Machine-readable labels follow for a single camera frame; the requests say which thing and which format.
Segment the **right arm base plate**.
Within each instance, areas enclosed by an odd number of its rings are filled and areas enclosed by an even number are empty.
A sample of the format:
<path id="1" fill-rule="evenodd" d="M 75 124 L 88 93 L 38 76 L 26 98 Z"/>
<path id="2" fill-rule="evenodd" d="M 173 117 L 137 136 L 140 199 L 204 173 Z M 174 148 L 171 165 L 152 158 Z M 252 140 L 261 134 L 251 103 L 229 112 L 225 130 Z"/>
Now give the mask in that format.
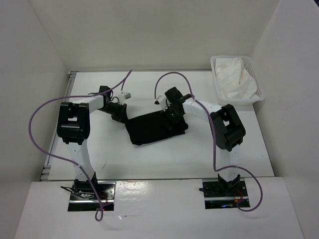
<path id="1" fill-rule="evenodd" d="M 228 192 L 223 192 L 217 179 L 203 180 L 199 191 L 203 193 L 205 209 L 249 208 L 249 198 L 244 180 Z"/>

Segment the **black skirt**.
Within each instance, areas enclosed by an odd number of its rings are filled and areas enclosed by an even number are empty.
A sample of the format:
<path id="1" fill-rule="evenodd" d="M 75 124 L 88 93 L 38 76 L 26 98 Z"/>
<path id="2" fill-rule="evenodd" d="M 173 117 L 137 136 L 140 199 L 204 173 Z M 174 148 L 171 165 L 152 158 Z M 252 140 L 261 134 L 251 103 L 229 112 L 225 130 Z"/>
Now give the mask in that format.
<path id="1" fill-rule="evenodd" d="M 168 129 L 162 123 L 162 119 L 163 117 L 160 111 L 129 119 L 125 123 L 125 126 L 131 143 L 137 146 L 150 144 L 174 136 L 183 135 L 188 129 L 188 124 L 185 122 L 184 118 L 173 125 L 172 129 Z"/>

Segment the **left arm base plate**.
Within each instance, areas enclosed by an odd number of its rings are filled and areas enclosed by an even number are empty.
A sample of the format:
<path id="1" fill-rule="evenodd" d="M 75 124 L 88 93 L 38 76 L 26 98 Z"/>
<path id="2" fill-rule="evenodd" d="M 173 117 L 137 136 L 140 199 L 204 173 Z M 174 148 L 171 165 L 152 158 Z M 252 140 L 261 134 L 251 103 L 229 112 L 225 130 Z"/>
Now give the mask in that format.
<path id="1" fill-rule="evenodd" d="M 103 211 L 113 211 L 116 182 L 98 181 L 98 184 L 97 192 L 103 204 Z M 74 186 L 71 188 L 61 186 L 61 188 L 70 192 L 69 212 L 88 212 L 97 211 L 99 209 L 99 201 L 92 189 L 88 191 L 76 191 Z"/>

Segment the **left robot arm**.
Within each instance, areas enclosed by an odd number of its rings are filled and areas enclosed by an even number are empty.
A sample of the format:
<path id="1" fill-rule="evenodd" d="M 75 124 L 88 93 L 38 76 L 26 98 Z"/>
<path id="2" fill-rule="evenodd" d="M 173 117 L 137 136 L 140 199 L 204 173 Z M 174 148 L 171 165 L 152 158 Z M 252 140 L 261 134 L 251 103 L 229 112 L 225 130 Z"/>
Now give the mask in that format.
<path id="1" fill-rule="evenodd" d="M 66 144 L 71 160 L 75 162 L 73 192 L 82 193 L 86 198 L 93 199 L 98 196 L 101 188 L 92 167 L 87 146 L 91 130 L 90 114 L 99 110 L 110 114 L 113 120 L 125 123 L 128 120 L 125 100 L 130 97 L 131 94 L 125 92 L 114 97 L 109 87 L 100 86 L 97 95 L 61 103 L 57 135 Z"/>

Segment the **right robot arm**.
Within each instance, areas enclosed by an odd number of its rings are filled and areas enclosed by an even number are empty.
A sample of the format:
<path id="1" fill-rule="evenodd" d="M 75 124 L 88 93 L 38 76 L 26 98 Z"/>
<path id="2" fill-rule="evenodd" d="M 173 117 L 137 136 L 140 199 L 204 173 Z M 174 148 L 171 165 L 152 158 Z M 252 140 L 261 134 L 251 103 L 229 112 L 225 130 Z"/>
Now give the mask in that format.
<path id="1" fill-rule="evenodd" d="M 218 190 L 224 196 L 235 191 L 241 176 L 238 172 L 240 145 L 246 130 L 235 110 L 225 106 L 197 100 L 191 94 L 182 93 L 173 87 L 164 96 L 156 98 L 160 105 L 163 123 L 172 129 L 184 115 L 198 117 L 210 124 L 213 134 L 213 169 L 218 173 Z"/>

